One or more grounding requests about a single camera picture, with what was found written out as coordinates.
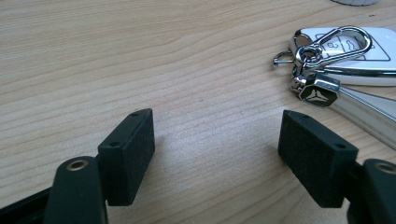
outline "silver metal keychain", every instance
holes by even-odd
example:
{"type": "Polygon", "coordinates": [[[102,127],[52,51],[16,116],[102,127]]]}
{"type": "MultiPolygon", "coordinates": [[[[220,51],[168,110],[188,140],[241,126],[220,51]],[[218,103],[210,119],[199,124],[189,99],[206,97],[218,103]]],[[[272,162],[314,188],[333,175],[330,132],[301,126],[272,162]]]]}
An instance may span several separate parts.
{"type": "MultiPolygon", "coordinates": [[[[389,58],[387,61],[379,61],[384,67],[373,68],[370,67],[371,62],[361,59],[361,57],[367,59],[381,56],[378,56],[376,51],[375,55],[373,52],[372,55],[369,54],[370,51],[376,50],[373,46],[379,44],[366,29],[355,26],[318,28],[319,35],[316,35],[318,38],[315,41],[311,38],[312,29],[310,32],[307,32],[307,29],[298,31],[291,40],[290,50],[275,56],[274,66],[280,63],[293,63],[291,89],[298,93],[302,101],[320,107],[328,106],[396,149],[396,101],[354,91],[342,86],[339,80],[343,77],[354,77],[348,79],[348,83],[361,85],[368,80],[365,79],[366,77],[384,78],[388,81],[387,86],[396,86],[396,65],[393,61],[396,59],[396,50],[392,50],[391,54],[387,53],[389,58]],[[346,50],[345,44],[353,48],[346,50]],[[335,45],[338,45],[334,48],[336,51],[330,51],[329,46],[335,47],[335,45]],[[355,61],[355,66],[350,66],[352,61],[355,61]]],[[[391,48],[396,48],[395,41],[396,38],[390,41],[391,48]]]]}

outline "light wood surface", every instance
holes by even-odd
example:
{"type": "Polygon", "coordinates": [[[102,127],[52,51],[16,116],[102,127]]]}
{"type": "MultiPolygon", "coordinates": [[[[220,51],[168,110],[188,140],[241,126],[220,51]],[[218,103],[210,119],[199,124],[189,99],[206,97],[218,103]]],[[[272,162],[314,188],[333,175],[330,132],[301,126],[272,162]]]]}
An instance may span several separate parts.
{"type": "MultiPolygon", "coordinates": [[[[304,27],[396,30],[396,1],[1,1],[0,207],[49,187],[150,107],[156,152],[134,204],[110,223],[346,223],[277,155],[282,111],[303,112],[361,151],[396,152],[330,109],[300,102],[271,65],[304,27]]],[[[396,99],[396,88],[355,87],[396,99]]]]}

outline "metal clasp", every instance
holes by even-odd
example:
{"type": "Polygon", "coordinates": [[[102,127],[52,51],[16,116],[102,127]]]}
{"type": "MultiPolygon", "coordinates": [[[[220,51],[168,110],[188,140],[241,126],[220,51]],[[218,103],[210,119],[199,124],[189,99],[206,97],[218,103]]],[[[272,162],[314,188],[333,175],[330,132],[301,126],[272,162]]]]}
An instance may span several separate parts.
{"type": "Polygon", "coordinates": [[[315,40],[309,45],[300,46],[295,52],[294,64],[297,66],[297,71],[312,71],[316,68],[325,66],[330,63],[341,62],[358,58],[366,53],[373,45],[372,38],[363,29],[356,26],[341,26],[331,30],[326,35],[315,40]],[[324,58],[323,45],[328,42],[335,35],[351,35],[359,44],[360,49],[355,49],[349,52],[329,56],[324,58]]]}

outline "mounting hole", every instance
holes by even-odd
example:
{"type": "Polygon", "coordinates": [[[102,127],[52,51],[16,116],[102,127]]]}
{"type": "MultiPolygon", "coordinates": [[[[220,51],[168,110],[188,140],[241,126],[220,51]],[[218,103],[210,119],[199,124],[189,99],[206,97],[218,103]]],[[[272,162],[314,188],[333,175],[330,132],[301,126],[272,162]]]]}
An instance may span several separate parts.
{"type": "Polygon", "coordinates": [[[117,147],[117,146],[119,146],[119,145],[120,145],[119,142],[112,142],[112,143],[110,143],[110,146],[111,146],[111,147],[117,147]]]}
{"type": "Polygon", "coordinates": [[[346,146],[345,146],[344,144],[337,143],[337,144],[335,144],[335,145],[336,145],[337,147],[341,148],[341,149],[346,148],[346,146]]]}
{"type": "Polygon", "coordinates": [[[375,164],[375,167],[385,173],[391,174],[391,175],[396,175],[396,167],[386,164],[384,162],[378,162],[375,164]]]}
{"type": "Polygon", "coordinates": [[[69,171],[77,171],[81,170],[88,165],[87,161],[80,160],[80,161],[73,161],[67,165],[67,170],[69,171]]]}

